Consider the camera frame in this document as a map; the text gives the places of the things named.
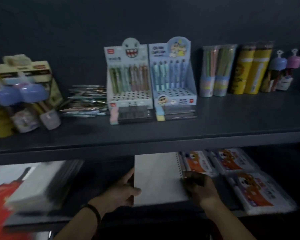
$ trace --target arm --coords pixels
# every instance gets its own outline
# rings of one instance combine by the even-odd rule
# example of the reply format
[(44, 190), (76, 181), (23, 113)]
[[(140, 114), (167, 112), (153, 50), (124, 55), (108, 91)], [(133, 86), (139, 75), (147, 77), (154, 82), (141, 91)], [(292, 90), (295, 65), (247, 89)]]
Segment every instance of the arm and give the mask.
[[(224, 240), (256, 240), (248, 229), (220, 200), (212, 179), (203, 174), (186, 172), (185, 188), (191, 192), (194, 201), (204, 209), (207, 217), (218, 227)], [(204, 177), (203, 186), (194, 181)]]
[[(112, 185), (102, 195), (93, 198), (88, 203), (93, 205), (99, 212), (101, 218), (114, 211), (119, 206), (131, 206), (128, 199), (141, 193), (139, 188), (127, 185), (128, 180), (134, 173), (131, 169), (118, 182)], [(55, 240), (91, 240), (98, 226), (96, 215), (89, 209), (81, 209), (72, 220), (56, 235)]]

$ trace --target right hand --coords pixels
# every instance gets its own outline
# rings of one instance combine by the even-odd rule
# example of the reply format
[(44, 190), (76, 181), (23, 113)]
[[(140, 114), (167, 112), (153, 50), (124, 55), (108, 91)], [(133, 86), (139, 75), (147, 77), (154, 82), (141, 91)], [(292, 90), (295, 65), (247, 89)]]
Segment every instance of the right hand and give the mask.
[(214, 212), (224, 206), (212, 178), (205, 174), (186, 171), (183, 185), (187, 189), (194, 202), (201, 206), (206, 213)]

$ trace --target notebook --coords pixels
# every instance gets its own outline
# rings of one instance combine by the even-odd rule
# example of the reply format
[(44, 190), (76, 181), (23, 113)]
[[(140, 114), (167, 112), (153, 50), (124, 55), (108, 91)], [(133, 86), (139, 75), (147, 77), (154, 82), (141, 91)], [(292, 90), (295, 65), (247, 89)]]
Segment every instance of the notebook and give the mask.
[(188, 201), (181, 179), (178, 153), (136, 155), (134, 186), (142, 193), (134, 198), (134, 206)]

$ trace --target pink cap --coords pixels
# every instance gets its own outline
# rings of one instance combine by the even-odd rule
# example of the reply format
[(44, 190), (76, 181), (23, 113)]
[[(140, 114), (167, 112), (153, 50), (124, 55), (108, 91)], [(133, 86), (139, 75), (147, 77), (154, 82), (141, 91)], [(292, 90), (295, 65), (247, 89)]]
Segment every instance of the pink cap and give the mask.
[(286, 68), (299, 68), (300, 67), (300, 56), (297, 56), (297, 49), (293, 49), (293, 56), (288, 57), (288, 63)]

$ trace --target left hand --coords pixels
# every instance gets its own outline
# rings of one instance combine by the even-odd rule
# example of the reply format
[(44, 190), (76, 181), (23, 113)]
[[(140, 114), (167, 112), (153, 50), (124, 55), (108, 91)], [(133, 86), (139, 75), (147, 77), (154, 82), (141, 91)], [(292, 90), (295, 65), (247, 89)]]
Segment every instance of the left hand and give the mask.
[(96, 207), (101, 217), (108, 212), (114, 211), (120, 206), (132, 206), (132, 201), (129, 201), (128, 198), (141, 194), (141, 189), (133, 188), (127, 184), (133, 174), (134, 168), (132, 168), (118, 182), (110, 186), (110, 188), (108, 188), (103, 194), (88, 202)]

